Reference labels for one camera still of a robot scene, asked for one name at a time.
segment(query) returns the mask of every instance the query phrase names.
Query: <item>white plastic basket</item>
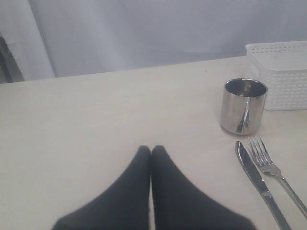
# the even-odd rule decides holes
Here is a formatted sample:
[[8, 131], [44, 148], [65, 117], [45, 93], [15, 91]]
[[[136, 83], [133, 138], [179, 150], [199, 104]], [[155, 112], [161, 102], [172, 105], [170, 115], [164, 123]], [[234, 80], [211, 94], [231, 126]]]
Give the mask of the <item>white plastic basket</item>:
[[247, 76], [268, 87], [266, 110], [307, 109], [307, 41], [248, 44]]

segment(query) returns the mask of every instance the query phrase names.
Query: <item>stainless steel cup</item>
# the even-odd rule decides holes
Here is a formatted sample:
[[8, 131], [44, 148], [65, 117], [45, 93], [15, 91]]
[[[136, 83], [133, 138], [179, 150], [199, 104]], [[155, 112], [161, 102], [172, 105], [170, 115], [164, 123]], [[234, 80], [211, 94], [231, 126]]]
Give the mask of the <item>stainless steel cup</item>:
[[229, 132], [255, 133], [261, 118], [268, 88], [257, 80], [238, 78], [226, 82], [221, 109], [221, 126]]

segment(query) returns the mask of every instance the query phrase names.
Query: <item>white curtain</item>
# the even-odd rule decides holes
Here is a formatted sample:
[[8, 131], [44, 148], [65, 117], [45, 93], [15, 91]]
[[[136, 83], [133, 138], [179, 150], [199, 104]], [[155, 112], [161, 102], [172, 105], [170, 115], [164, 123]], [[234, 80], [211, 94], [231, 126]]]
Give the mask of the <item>white curtain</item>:
[[48, 66], [62, 77], [239, 56], [248, 43], [307, 40], [306, 0], [0, 1], [7, 11], [0, 30], [8, 42], [19, 42], [24, 53], [13, 54], [26, 80], [52, 77]]
[[26, 81], [55, 77], [27, 0], [0, 0], [0, 33]]

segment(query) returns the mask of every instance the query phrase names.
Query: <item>fork handle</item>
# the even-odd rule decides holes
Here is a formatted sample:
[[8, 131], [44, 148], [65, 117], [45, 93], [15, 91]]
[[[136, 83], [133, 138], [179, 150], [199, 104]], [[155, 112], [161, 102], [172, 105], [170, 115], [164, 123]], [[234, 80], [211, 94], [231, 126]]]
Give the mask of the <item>fork handle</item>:
[[307, 219], [307, 208], [304, 205], [304, 203], [301, 201], [301, 199], [297, 196], [297, 194], [293, 191], [289, 183], [286, 181], [286, 179], [279, 178], [279, 183], [282, 185], [282, 187], [286, 190], [288, 195], [291, 197], [293, 202], [296, 204], [296, 206], [299, 208], [299, 210], [303, 213], [304, 217]]
[[262, 193], [261, 196], [264, 199], [267, 206], [269, 207], [271, 213], [273, 214], [280, 230], [291, 230], [289, 224], [287, 223], [286, 219], [283, 217], [283, 214], [281, 210], [278, 208], [271, 193], [270, 192]]

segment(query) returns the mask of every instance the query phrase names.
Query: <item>table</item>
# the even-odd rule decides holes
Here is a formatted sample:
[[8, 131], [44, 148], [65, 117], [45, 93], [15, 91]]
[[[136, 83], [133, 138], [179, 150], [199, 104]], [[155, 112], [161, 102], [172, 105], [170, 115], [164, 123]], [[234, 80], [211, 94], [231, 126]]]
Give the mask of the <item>table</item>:
[[[51, 229], [115, 181], [139, 145], [161, 144], [204, 193], [277, 230], [236, 158], [244, 138], [219, 126], [223, 84], [244, 77], [245, 60], [0, 85], [0, 229]], [[306, 204], [307, 111], [265, 111], [258, 134]], [[290, 226], [306, 229], [278, 182], [264, 180]]]

